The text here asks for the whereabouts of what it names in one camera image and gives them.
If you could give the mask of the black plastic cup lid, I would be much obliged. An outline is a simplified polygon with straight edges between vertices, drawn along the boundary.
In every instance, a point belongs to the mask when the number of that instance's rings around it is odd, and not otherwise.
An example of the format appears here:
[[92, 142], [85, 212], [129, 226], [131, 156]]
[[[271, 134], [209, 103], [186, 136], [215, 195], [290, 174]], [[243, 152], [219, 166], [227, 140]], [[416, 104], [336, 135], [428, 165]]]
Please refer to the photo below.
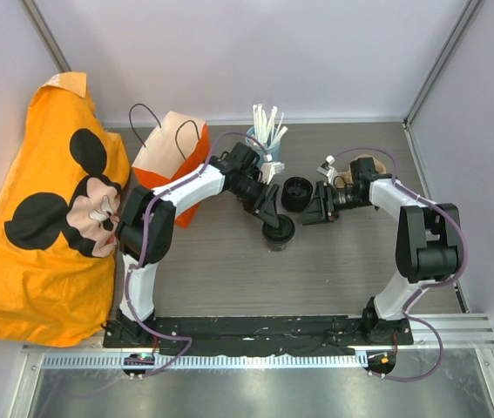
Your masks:
[[291, 218], [287, 215], [280, 214], [278, 216], [279, 225], [277, 227], [264, 223], [262, 226], [263, 237], [272, 243], [287, 243], [295, 234], [295, 225]]

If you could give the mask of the black paper coffee cup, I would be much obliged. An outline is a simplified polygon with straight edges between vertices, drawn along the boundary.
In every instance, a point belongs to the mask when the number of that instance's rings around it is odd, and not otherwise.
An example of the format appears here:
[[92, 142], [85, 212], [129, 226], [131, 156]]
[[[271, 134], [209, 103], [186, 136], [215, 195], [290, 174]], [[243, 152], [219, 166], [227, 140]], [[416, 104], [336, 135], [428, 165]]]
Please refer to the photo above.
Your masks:
[[288, 239], [268, 239], [267, 247], [272, 252], [279, 252], [287, 248], [288, 242]]

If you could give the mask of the brown pulp cup carrier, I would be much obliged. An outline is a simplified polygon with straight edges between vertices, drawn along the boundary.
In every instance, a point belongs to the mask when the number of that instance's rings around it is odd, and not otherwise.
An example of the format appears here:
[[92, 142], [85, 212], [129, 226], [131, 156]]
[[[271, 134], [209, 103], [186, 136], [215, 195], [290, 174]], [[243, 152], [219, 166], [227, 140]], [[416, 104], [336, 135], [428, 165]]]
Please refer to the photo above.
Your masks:
[[364, 174], [385, 175], [386, 173], [383, 162], [371, 155], [361, 154], [350, 161], [346, 171], [339, 173], [339, 182], [342, 185], [353, 185]]

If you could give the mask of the orange paper bag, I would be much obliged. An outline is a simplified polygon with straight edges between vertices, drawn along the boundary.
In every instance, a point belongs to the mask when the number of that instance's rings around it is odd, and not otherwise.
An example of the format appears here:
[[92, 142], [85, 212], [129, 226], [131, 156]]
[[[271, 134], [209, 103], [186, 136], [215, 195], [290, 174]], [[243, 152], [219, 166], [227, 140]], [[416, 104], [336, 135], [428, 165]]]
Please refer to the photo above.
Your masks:
[[169, 111], [141, 146], [132, 163], [134, 175], [146, 188], [167, 185], [203, 164], [210, 146], [205, 120]]

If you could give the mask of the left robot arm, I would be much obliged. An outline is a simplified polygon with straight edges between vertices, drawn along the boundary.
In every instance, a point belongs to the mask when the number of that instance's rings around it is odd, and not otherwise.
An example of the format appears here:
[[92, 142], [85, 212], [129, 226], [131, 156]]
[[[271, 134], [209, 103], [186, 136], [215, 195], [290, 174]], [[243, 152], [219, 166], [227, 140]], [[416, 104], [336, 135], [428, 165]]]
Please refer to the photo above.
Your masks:
[[116, 231], [125, 268], [124, 290], [115, 319], [105, 326], [105, 347], [145, 347], [156, 338], [156, 273], [171, 247], [175, 220], [181, 214], [205, 199], [230, 192], [246, 212], [277, 227], [279, 187], [272, 179], [284, 169], [271, 154], [260, 156], [248, 145], [237, 143], [231, 151], [208, 156], [192, 172], [167, 185], [135, 187]]

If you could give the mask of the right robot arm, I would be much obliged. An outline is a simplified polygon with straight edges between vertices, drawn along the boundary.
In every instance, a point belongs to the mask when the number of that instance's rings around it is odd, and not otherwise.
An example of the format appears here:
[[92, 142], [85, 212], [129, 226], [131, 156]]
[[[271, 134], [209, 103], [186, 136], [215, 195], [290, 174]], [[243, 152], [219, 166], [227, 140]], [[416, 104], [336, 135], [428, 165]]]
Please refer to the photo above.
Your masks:
[[455, 275], [464, 264], [459, 211], [452, 204], [430, 203], [393, 175], [380, 172], [370, 156], [349, 164], [342, 186], [320, 181], [301, 213], [302, 225], [333, 222], [342, 211], [373, 206], [397, 223], [396, 272], [362, 311], [357, 330], [373, 344], [401, 334], [413, 305], [432, 287]]

